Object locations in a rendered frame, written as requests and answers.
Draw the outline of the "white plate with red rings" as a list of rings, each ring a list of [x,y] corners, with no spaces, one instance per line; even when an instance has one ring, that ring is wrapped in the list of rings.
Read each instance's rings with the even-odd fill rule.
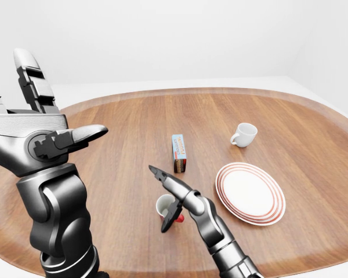
[[[249,224],[268,226],[284,216],[282,189],[271,175],[252,164],[223,166],[216,175],[215,189],[226,209]]]

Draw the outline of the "red mug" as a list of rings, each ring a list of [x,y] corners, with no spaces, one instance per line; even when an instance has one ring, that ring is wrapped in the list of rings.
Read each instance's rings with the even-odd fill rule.
[[[160,196],[156,202],[156,211],[160,215],[161,219],[169,218],[169,216],[174,216],[173,213],[170,213],[170,207],[174,207],[173,212],[176,212],[176,209],[181,207],[181,202],[179,202],[174,196],[165,194]]]

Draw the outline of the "blue printed pudding box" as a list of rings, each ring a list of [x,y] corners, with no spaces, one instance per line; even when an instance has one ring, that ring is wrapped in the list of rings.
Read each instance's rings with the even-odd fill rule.
[[[182,134],[172,135],[173,168],[175,173],[186,170],[187,155]]]

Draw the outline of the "white mug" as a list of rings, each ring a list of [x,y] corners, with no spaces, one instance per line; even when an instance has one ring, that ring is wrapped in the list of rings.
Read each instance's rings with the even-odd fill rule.
[[[240,123],[230,139],[232,145],[247,147],[255,138],[258,129],[250,123]]]

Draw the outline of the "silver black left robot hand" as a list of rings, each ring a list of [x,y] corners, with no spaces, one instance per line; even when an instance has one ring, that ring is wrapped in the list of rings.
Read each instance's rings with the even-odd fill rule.
[[[35,57],[15,49],[19,84],[30,109],[6,109],[0,98],[0,165],[18,177],[58,166],[106,134],[103,125],[68,127]]]

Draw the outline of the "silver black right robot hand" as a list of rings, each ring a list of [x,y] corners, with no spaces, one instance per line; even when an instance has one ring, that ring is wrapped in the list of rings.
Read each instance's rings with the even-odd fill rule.
[[[165,233],[180,216],[182,207],[188,209],[192,214],[199,216],[205,211],[205,205],[198,197],[198,191],[193,190],[182,180],[173,175],[156,168],[152,165],[148,166],[150,171],[155,175],[155,178],[162,182],[163,187],[169,191],[174,197],[175,201],[169,205],[168,213],[164,217],[161,227],[161,232]]]

